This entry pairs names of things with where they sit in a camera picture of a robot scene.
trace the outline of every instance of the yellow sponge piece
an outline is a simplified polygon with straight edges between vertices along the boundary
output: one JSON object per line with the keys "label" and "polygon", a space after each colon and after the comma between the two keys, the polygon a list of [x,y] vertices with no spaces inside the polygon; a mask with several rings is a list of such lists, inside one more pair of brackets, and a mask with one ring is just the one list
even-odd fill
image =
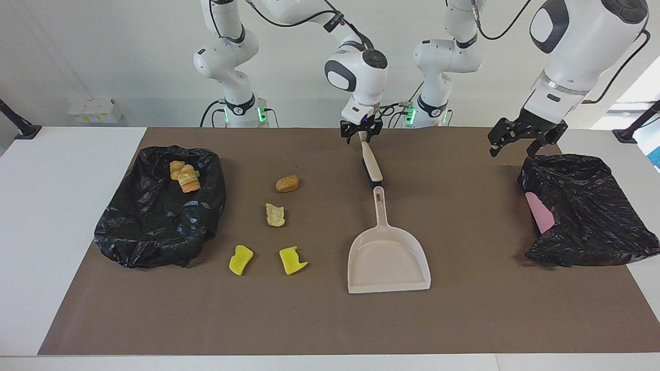
{"label": "yellow sponge piece", "polygon": [[252,259],[254,253],[243,245],[236,245],[234,256],[229,260],[229,269],[238,276],[243,275],[243,270],[246,268],[249,260]]}
{"label": "yellow sponge piece", "polygon": [[297,246],[291,248],[286,248],[280,250],[280,258],[282,259],[282,264],[284,265],[284,271],[287,275],[291,275],[305,267],[307,261],[300,263],[298,261],[298,253],[296,252]]}

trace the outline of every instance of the brown surface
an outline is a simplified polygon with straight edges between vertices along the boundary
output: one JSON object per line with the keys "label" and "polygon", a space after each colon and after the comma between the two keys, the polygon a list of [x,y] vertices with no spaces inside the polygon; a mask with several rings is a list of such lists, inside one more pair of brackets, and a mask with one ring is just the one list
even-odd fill
{"label": "brown surface", "polygon": [[[185,269],[125,269],[92,246],[39,354],[660,351],[660,325],[626,267],[524,258],[534,237],[515,179],[528,143],[493,159],[486,133],[373,140],[389,221],[424,247],[432,286],[348,295],[351,242],[376,223],[358,143],[327,129],[149,129],[140,148],[220,155],[228,202],[218,237]],[[277,193],[289,174],[300,189]],[[284,227],[267,226],[266,202],[286,207]],[[255,252],[243,277],[227,268],[236,244]],[[286,276],[278,251],[293,245],[310,264]]]}

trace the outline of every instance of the black pole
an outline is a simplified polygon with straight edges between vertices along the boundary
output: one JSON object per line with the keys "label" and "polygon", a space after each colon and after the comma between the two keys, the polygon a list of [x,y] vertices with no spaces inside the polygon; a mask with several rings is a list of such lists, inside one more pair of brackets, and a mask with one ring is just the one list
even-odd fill
{"label": "black pole", "polygon": [[627,129],[612,130],[614,136],[621,143],[637,144],[637,141],[632,137],[632,135],[635,133],[635,131],[637,131],[637,129],[641,128],[642,125],[647,123],[647,121],[649,121],[653,116],[657,115],[658,111],[660,111],[660,100],[653,103],[653,105],[649,107],[649,109],[646,110],[643,114],[641,114],[641,116],[638,117],[635,122],[632,123],[632,125]]}
{"label": "black pole", "polygon": [[39,130],[41,130],[41,125],[32,125],[28,120],[20,117],[14,112],[14,110],[6,105],[2,99],[0,99],[0,112],[2,112],[9,121],[13,122],[20,131],[20,134],[16,135],[15,139],[32,139],[37,135]]}

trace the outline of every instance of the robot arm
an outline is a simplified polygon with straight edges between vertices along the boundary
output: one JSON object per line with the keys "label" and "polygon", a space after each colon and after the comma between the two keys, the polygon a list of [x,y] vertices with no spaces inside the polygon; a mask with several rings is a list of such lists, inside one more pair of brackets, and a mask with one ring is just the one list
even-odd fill
{"label": "robot arm", "polygon": [[[327,11],[322,0],[262,0],[266,9],[279,22],[294,24]],[[382,121],[375,119],[387,81],[387,58],[371,48],[343,18],[340,12],[325,13],[310,20],[324,27],[338,42],[339,48],[325,63],[325,77],[335,88],[352,93],[341,115],[342,137],[350,140],[357,131],[368,137],[377,135]]]}
{"label": "robot arm", "polygon": [[580,105],[600,76],[626,52],[648,21],[645,0],[547,0],[530,27],[550,62],[532,86],[520,116],[502,118],[488,134],[495,157],[504,145],[535,139],[527,153],[555,144],[564,117]]}
{"label": "robot arm", "polygon": [[237,0],[201,0],[201,5],[207,28],[219,33],[219,39],[195,53],[195,68],[222,85],[230,126],[257,127],[263,121],[258,98],[248,76],[236,70],[259,51],[257,38],[243,27]]}
{"label": "robot arm", "polygon": [[[480,11],[486,0],[475,3]],[[414,62],[424,75],[424,86],[414,101],[414,120],[403,127],[437,126],[452,88],[445,73],[476,72],[484,60],[483,47],[476,44],[477,25],[471,0],[449,0],[445,24],[453,40],[425,40],[414,49]]]}

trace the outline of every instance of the trash bag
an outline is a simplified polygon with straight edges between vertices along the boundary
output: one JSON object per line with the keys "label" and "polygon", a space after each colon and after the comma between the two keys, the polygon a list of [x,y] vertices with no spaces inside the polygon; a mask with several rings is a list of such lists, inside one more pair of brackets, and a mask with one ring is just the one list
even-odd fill
{"label": "trash bag", "polygon": [[534,262],[620,265],[660,253],[658,238],[646,229],[600,158],[531,156],[518,183],[554,217],[554,226],[545,233],[536,228],[536,241],[525,253]]}
{"label": "trash bag", "polygon": [[[201,189],[184,193],[170,179],[170,162],[199,171]],[[215,237],[226,201],[222,166],[207,149],[177,146],[139,151],[94,231],[94,242],[128,268],[185,267]]]}

